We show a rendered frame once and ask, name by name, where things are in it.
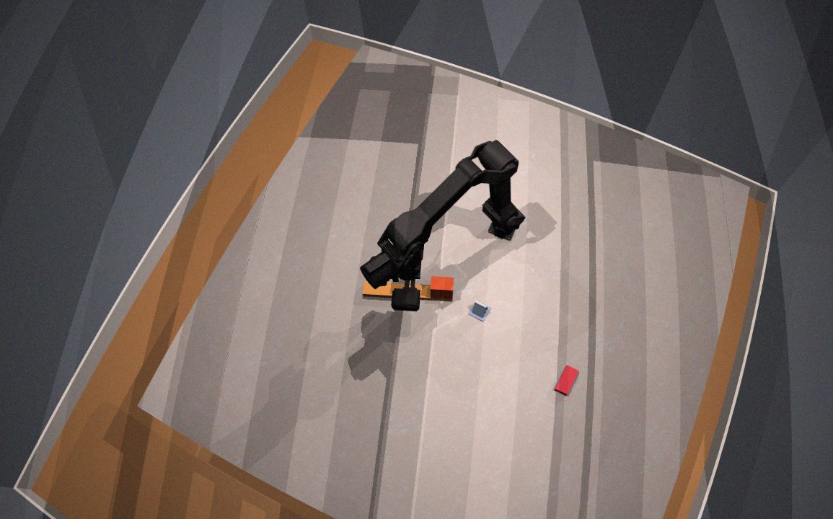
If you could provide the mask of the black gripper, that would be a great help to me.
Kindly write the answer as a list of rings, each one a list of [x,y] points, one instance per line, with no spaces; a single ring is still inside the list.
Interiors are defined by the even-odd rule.
[[[423,259],[423,245],[420,250],[420,262]],[[415,279],[420,279],[420,262],[410,269],[400,269],[397,278],[405,280],[405,287],[394,288],[391,296],[391,308],[393,310],[418,311],[420,308],[420,290],[414,287]],[[410,282],[410,280],[412,282]],[[409,287],[411,284],[412,287]]]

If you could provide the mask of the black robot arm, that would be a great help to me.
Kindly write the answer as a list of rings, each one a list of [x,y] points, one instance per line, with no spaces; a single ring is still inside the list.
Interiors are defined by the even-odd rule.
[[[477,157],[485,170],[473,161]],[[490,186],[490,197],[482,204],[483,213],[491,220],[488,233],[510,241],[525,219],[511,202],[511,175],[517,173],[518,167],[517,158],[498,139],[476,145],[472,155],[460,160],[448,178],[423,203],[390,221],[377,242],[382,252],[360,268],[369,285],[377,289],[386,286],[389,279],[399,282],[400,269],[413,268],[420,262],[420,250],[428,241],[436,221],[466,191],[481,183]]]

